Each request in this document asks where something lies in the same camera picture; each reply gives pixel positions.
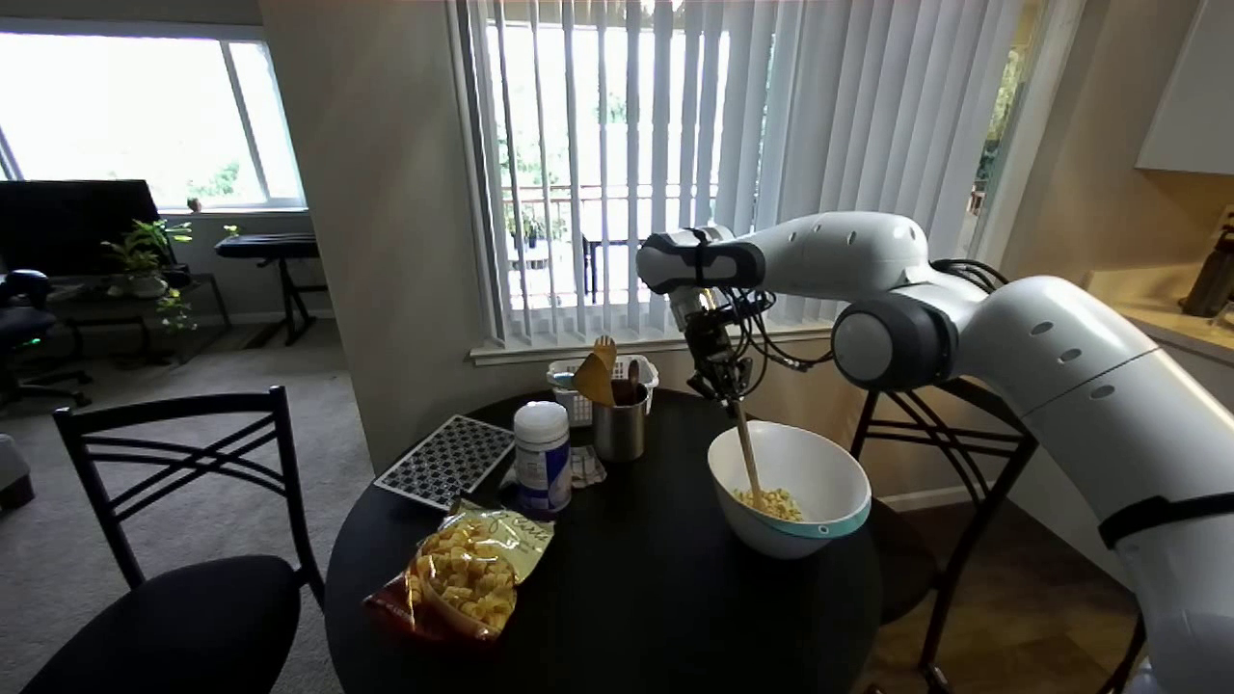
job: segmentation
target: jar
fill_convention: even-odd
[[[514,412],[517,506],[556,515],[571,506],[571,412],[560,402],[526,402]]]

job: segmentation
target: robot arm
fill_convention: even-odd
[[[984,294],[930,265],[904,217],[826,211],[744,240],[652,234],[638,276],[670,294],[694,365],[741,398],[731,288],[831,298],[831,358],[857,385],[987,380],[1106,522],[1151,672],[1136,690],[1234,684],[1234,420],[1145,331],[1059,276]]]

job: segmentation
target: computer monitor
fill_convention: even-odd
[[[159,218],[146,180],[0,180],[0,262],[51,276],[115,272],[98,245]]]

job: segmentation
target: black round table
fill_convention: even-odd
[[[473,418],[510,423],[526,398]],[[439,514],[368,486],[332,553],[322,617],[347,690],[853,690],[880,628],[868,531],[773,563],[723,523],[704,474],[728,427],[713,402],[654,394],[647,455],[575,490],[556,538],[488,651],[447,651],[394,631],[361,598],[390,581]]]

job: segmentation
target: bowl of food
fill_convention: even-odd
[[[746,442],[764,497],[750,493],[736,427],[704,446],[704,468],[731,535],[750,553],[805,560],[868,522],[872,483],[840,442],[773,420],[746,420]]]

